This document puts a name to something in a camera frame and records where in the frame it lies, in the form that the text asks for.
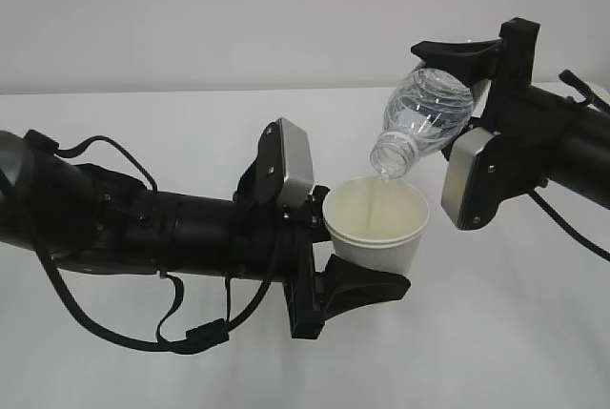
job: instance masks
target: bottle neck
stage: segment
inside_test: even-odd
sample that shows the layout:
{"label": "bottle neck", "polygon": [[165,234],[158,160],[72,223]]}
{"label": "bottle neck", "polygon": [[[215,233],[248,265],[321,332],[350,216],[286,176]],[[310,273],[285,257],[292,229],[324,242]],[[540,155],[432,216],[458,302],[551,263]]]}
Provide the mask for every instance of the bottle neck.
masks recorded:
{"label": "bottle neck", "polygon": [[371,151],[371,164],[379,175],[401,178],[417,163],[419,153],[415,140],[397,131],[381,133]]}

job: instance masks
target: white table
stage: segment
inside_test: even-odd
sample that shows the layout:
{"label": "white table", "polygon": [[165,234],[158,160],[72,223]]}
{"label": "white table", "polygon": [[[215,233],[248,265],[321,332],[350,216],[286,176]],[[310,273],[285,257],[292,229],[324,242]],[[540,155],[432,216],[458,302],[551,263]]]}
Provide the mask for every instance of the white table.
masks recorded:
{"label": "white table", "polygon": [[[129,148],[162,190],[231,197],[259,134],[280,115],[308,131],[319,184],[369,174],[368,153],[389,92],[22,95],[0,96],[0,108],[2,127],[14,133],[35,128],[64,147],[106,134]],[[103,145],[84,159],[133,173]],[[433,211],[407,296],[337,317],[317,341],[290,339],[275,284],[231,341],[207,353],[125,350],[70,318],[34,255],[2,246],[2,406],[610,407],[610,264],[525,197],[504,203],[483,230],[457,231],[439,207],[445,166],[435,155],[410,177]],[[557,185],[543,194],[610,248],[610,212]],[[319,268],[331,251],[330,244],[316,248]],[[171,284],[154,276],[66,279],[95,319],[147,339],[173,295]],[[224,312],[220,278],[185,279],[185,305],[169,322],[169,337]],[[257,283],[234,283],[234,312]]]}

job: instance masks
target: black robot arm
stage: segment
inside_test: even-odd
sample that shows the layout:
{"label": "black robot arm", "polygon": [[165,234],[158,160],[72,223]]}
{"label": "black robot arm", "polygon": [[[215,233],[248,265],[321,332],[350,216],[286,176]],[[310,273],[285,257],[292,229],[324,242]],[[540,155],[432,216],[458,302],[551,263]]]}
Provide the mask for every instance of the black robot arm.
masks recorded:
{"label": "black robot arm", "polygon": [[[91,143],[124,154],[151,188],[92,164],[69,164]],[[0,133],[0,240],[36,252],[74,318],[90,332],[137,350],[193,354],[226,341],[280,282],[292,337],[317,338],[325,321],[360,306],[401,299],[403,276],[372,271],[331,256],[315,270],[313,244],[330,240],[321,205],[328,189],[314,186],[307,134],[285,118],[270,123],[254,163],[232,200],[159,192],[149,173],[120,145],[97,136],[70,150],[41,133]],[[160,274],[176,298],[157,328],[157,342],[122,337],[87,317],[57,268],[85,274]],[[184,286],[171,273],[223,276],[227,318],[167,341],[163,321],[181,302]],[[246,309],[229,317],[230,280],[261,280]]]}
{"label": "black robot arm", "polygon": [[534,190],[548,180],[610,208],[610,106],[570,71],[559,78],[580,102],[532,86],[538,33],[539,24],[515,18],[499,40],[412,47],[426,67],[466,86],[491,81],[481,117],[444,150],[441,205],[461,230],[487,225],[511,197],[529,194],[541,204]]}

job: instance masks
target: clear plastic bottle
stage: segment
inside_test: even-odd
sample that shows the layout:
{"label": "clear plastic bottle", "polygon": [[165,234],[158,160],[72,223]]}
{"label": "clear plastic bottle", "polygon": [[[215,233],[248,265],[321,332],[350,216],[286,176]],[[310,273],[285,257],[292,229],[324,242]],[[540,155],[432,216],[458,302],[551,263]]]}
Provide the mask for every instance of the clear plastic bottle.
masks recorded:
{"label": "clear plastic bottle", "polygon": [[457,136],[474,107],[470,89],[453,75],[439,69],[415,69],[390,96],[371,164],[384,177],[404,176],[420,158]]}

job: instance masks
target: white paper cup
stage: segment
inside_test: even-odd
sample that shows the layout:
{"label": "white paper cup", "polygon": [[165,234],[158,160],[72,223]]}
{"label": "white paper cup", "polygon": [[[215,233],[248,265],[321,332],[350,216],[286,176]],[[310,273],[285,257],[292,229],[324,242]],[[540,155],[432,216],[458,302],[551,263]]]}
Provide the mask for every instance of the white paper cup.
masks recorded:
{"label": "white paper cup", "polygon": [[322,204],[338,256],[359,266],[406,276],[430,217],[425,196],[402,180],[357,178]]}

